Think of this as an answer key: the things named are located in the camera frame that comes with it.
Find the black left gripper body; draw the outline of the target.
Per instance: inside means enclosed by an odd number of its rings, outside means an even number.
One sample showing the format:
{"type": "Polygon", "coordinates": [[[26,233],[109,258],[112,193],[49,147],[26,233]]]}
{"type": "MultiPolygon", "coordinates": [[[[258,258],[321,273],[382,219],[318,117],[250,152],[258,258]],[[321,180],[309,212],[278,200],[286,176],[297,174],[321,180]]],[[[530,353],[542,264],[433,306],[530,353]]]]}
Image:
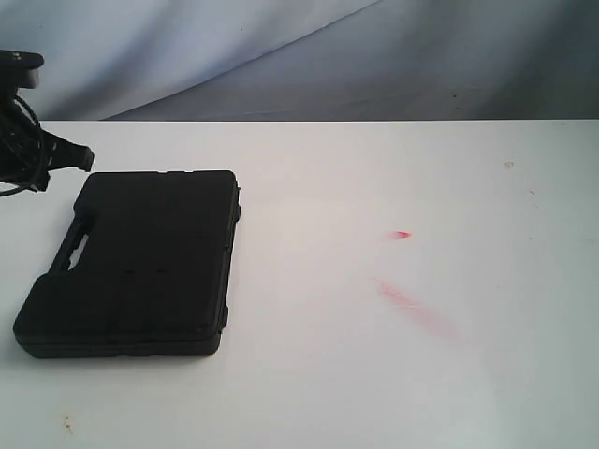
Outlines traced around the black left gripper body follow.
{"type": "Polygon", "coordinates": [[[4,192],[45,192],[50,181],[43,170],[42,127],[18,89],[1,89],[1,183],[4,192]]]}

